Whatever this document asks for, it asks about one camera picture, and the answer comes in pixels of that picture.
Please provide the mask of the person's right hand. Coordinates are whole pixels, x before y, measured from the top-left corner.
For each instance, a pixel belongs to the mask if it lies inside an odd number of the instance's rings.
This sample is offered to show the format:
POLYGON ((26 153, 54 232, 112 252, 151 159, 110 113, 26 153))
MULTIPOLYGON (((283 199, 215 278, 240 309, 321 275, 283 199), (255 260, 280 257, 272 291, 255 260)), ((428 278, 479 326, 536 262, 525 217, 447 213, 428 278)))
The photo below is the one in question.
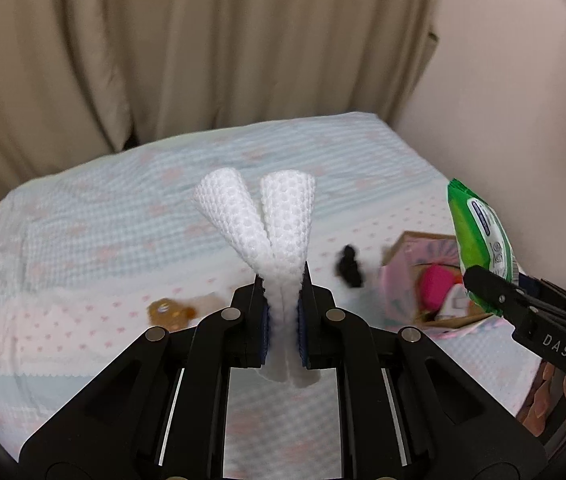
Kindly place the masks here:
POLYGON ((566 375, 560 379, 557 379, 555 375, 555 366, 544 363, 540 384, 530 392, 527 405, 518 416, 522 426, 533 437, 540 437, 545 430, 548 416, 558 407, 560 398, 566 400, 566 375))

